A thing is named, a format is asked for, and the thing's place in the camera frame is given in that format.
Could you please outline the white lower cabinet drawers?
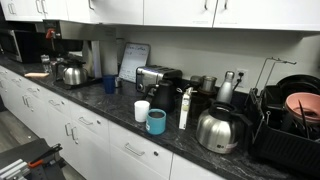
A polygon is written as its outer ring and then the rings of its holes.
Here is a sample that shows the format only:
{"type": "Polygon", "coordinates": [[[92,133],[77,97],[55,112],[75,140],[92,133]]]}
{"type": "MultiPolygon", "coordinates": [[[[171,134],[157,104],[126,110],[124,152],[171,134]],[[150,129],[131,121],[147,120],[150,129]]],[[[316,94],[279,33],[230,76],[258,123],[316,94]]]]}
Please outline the white lower cabinet drawers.
{"type": "Polygon", "coordinates": [[[87,180],[225,180],[3,67],[5,107],[87,180]]]}

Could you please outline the pink bowl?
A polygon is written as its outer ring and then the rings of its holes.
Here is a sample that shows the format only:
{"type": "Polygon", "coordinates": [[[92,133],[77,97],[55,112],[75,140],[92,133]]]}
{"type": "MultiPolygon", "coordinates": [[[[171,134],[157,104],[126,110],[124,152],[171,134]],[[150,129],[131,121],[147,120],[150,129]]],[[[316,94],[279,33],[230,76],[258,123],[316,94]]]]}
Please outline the pink bowl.
{"type": "Polygon", "coordinates": [[[301,112],[304,112],[309,124],[320,123],[320,95],[308,92],[293,93],[286,98],[285,107],[298,119],[302,118],[301,112]]]}

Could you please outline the black commercial coffee brewer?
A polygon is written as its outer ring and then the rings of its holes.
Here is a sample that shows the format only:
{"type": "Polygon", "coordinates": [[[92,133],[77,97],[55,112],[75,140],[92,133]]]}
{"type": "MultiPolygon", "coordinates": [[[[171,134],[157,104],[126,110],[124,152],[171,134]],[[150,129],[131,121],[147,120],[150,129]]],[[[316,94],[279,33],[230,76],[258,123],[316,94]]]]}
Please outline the black commercial coffee brewer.
{"type": "Polygon", "coordinates": [[[57,50],[66,45],[65,59],[76,59],[84,62],[83,67],[88,71],[88,80],[80,85],[66,85],[62,77],[64,67],[59,66],[59,80],[68,88],[85,86],[102,79],[104,75],[116,75],[117,44],[116,29],[101,24],[72,22],[66,20],[44,20],[46,38],[57,50]]]}

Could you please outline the white overhead cabinet door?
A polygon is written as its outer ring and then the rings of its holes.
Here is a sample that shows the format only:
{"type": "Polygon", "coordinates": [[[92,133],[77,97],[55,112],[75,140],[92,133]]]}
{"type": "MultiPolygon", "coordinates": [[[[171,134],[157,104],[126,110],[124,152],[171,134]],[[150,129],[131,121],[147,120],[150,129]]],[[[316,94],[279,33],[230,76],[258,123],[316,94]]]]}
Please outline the white overhead cabinet door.
{"type": "Polygon", "coordinates": [[[144,24],[148,26],[213,26],[218,0],[144,0],[144,24]]]}

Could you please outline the small whiteboard with writing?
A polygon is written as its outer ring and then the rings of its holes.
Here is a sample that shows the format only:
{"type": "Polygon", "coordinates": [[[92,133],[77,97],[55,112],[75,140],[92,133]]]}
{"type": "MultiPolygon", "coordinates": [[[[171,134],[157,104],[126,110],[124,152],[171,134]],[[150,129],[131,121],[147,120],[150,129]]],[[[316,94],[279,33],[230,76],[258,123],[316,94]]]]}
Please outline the small whiteboard with writing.
{"type": "Polygon", "coordinates": [[[119,77],[129,82],[136,82],[136,69],[145,66],[149,57],[150,46],[148,44],[127,43],[119,77]]]}

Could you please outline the black microwave oven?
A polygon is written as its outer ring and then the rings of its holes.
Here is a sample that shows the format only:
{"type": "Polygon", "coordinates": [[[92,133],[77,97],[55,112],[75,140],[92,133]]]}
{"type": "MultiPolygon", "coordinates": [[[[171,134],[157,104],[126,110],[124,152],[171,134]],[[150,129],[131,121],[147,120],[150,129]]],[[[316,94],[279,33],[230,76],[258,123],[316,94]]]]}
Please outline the black microwave oven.
{"type": "Polygon", "coordinates": [[[35,32],[1,29],[0,46],[4,55],[9,59],[30,64],[40,63],[41,35],[35,32]]]}

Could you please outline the black dish drying rack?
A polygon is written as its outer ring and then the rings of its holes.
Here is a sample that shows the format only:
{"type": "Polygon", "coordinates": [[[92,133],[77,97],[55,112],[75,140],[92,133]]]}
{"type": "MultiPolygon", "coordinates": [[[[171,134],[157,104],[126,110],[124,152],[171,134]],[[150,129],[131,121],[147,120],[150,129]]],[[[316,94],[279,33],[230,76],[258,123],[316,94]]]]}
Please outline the black dish drying rack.
{"type": "Polygon", "coordinates": [[[250,152],[292,169],[317,177],[320,174],[319,124],[309,124],[304,112],[298,119],[285,107],[286,98],[297,92],[320,95],[320,80],[296,74],[278,83],[251,88],[245,114],[253,123],[250,152]]]}

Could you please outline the coffee grinder with steel cup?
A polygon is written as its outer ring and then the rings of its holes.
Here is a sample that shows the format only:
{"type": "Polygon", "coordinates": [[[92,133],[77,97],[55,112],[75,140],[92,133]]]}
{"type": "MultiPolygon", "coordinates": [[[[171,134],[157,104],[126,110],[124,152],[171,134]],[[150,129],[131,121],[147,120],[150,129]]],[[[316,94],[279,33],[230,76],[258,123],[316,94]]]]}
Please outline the coffee grinder with steel cup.
{"type": "Polygon", "coordinates": [[[192,76],[190,84],[195,90],[192,94],[189,117],[193,122],[198,120],[199,115],[211,105],[211,98],[217,94],[215,83],[217,78],[213,76],[192,76]]]}

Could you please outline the wall power outlet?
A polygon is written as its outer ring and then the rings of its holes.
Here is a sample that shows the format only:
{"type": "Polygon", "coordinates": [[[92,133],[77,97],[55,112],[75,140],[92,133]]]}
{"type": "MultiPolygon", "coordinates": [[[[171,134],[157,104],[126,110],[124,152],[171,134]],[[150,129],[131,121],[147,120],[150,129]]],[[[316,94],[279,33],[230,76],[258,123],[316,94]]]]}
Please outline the wall power outlet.
{"type": "Polygon", "coordinates": [[[247,87],[247,81],[248,81],[248,70],[246,69],[237,69],[236,70],[236,80],[240,79],[241,82],[238,84],[238,87],[245,88],[247,87]]]}

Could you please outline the steel thermal carafe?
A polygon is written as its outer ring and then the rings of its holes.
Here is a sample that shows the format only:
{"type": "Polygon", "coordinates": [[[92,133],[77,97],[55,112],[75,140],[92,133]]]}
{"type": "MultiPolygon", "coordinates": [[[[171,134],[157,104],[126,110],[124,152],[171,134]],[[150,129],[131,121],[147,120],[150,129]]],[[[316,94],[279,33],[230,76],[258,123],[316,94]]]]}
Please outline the steel thermal carafe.
{"type": "Polygon", "coordinates": [[[248,144],[252,126],[253,123],[233,105],[215,101],[200,114],[196,139],[210,151],[229,154],[240,142],[248,144]]]}

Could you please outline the white carton box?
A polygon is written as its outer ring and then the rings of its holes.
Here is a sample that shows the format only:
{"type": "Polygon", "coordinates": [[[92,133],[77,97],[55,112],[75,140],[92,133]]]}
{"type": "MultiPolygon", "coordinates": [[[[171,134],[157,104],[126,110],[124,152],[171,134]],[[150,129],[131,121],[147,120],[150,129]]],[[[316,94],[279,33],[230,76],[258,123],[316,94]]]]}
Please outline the white carton box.
{"type": "Polygon", "coordinates": [[[182,130],[186,129],[192,93],[193,93],[193,88],[189,87],[182,96],[180,120],[179,120],[179,128],[182,130]]]}

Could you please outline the black gooseneck kettle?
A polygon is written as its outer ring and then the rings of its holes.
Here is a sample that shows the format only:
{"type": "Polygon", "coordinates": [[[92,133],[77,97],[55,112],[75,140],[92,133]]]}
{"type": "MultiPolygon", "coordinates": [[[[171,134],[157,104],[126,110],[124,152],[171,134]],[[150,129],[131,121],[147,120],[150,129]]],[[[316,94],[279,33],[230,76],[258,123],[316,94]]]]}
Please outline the black gooseneck kettle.
{"type": "Polygon", "coordinates": [[[170,80],[159,80],[157,84],[150,84],[146,88],[144,98],[152,88],[155,88],[154,96],[151,100],[152,109],[161,109],[166,113],[171,113],[175,109],[175,87],[170,80]]]}

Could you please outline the steel coffee carafe on brewer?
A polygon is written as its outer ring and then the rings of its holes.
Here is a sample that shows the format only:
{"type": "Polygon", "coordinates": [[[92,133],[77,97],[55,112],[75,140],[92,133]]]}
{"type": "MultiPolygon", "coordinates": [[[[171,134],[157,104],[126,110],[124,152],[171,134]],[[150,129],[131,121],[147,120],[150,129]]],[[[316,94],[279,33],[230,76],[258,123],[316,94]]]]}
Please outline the steel coffee carafe on brewer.
{"type": "Polygon", "coordinates": [[[76,59],[65,59],[55,64],[56,80],[59,80],[60,65],[64,67],[61,79],[66,85],[80,85],[88,80],[88,71],[83,67],[84,62],[76,59]]]}

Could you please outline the yellow sponge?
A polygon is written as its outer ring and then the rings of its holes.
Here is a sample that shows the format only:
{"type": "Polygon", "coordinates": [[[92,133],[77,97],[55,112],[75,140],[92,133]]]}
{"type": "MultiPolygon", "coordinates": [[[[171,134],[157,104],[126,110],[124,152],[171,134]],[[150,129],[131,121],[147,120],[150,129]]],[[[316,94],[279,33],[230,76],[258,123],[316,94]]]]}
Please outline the yellow sponge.
{"type": "Polygon", "coordinates": [[[44,77],[47,77],[47,76],[49,76],[49,73],[34,73],[34,72],[31,72],[31,73],[24,74],[24,77],[28,77],[28,78],[44,78],[44,77]]]}

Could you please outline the dark blue plastic cup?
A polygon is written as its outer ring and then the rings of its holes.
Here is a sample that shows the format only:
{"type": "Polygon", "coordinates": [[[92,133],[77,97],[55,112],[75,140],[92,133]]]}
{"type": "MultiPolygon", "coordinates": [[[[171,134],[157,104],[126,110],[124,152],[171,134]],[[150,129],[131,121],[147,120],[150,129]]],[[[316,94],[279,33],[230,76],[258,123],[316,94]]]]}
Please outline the dark blue plastic cup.
{"type": "Polygon", "coordinates": [[[106,94],[115,93],[115,76],[114,75],[104,75],[103,85],[106,94]]]}

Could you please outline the black robot cart platform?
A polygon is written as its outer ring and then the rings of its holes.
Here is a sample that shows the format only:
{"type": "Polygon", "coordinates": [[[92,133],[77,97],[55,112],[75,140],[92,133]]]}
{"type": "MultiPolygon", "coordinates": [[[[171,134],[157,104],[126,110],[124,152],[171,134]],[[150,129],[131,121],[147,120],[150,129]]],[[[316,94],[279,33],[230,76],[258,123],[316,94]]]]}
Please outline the black robot cart platform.
{"type": "Polygon", "coordinates": [[[28,166],[50,147],[41,138],[0,153],[0,180],[66,180],[62,172],[66,162],[59,152],[45,158],[42,165],[28,166]]]}

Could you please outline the steel water bottle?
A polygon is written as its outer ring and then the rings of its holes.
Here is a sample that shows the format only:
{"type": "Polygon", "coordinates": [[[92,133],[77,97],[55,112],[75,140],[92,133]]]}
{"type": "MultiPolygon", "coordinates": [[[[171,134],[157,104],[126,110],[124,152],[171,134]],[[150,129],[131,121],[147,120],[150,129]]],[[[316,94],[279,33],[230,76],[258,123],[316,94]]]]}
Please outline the steel water bottle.
{"type": "Polygon", "coordinates": [[[234,79],[235,73],[233,71],[227,71],[225,73],[225,79],[222,83],[218,94],[217,94],[217,100],[224,103],[230,103],[232,99],[232,93],[233,93],[233,86],[232,82],[234,79]]]}

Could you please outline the teal insulated mug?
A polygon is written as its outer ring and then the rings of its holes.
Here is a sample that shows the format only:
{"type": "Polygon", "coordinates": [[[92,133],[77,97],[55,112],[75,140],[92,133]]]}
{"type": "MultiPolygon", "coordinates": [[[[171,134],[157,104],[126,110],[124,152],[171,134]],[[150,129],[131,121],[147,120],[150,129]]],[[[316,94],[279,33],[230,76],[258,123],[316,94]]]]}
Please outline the teal insulated mug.
{"type": "Polygon", "coordinates": [[[166,112],[161,109],[150,109],[146,118],[146,130],[149,134],[160,135],[166,128],[166,112]]]}

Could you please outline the white ceramic mug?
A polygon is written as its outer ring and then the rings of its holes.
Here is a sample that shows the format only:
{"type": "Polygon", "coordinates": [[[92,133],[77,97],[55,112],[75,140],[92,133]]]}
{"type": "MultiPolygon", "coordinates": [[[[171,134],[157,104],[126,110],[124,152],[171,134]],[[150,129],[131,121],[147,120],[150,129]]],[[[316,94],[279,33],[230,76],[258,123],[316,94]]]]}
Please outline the white ceramic mug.
{"type": "Polygon", "coordinates": [[[150,103],[146,100],[139,100],[134,103],[135,120],[137,122],[145,122],[150,103]]]}

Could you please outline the chrome four-slot toaster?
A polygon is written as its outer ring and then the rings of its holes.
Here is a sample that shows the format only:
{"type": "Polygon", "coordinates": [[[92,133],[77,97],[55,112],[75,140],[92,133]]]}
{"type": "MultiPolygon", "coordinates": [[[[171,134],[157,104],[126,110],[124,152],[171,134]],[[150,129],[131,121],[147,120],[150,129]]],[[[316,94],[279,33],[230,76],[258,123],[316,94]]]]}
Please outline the chrome four-slot toaster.
{"type": "Polygon", "coordinates": [[[178,85],[182,79],[182,71],[159,65],[141,66],[136,69],[136,90],[145,92],[149,84],[157,84],[159,80],[170,80],[178,85]]]}

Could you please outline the black orange clamp front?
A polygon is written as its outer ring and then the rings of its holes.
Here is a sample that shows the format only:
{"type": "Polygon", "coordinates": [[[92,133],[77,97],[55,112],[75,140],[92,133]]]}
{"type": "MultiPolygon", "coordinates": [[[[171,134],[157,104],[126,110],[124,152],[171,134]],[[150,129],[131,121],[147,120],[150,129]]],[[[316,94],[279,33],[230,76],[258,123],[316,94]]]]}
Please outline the black orange clamp front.
{"type": "Polygon", "coordinates": [[[56,155],[60,150],[62,150],[62,147],[61,147],[60,143],[58,143],[56,145],[53,145],[46,152],[41,154],[39,157],[37,157],[34,160],[30,161],[28,163],[28,166],[30,168],[35,168],[35,167],[37,167],[39,165],[42,165],[45,158],[56,155]]]}

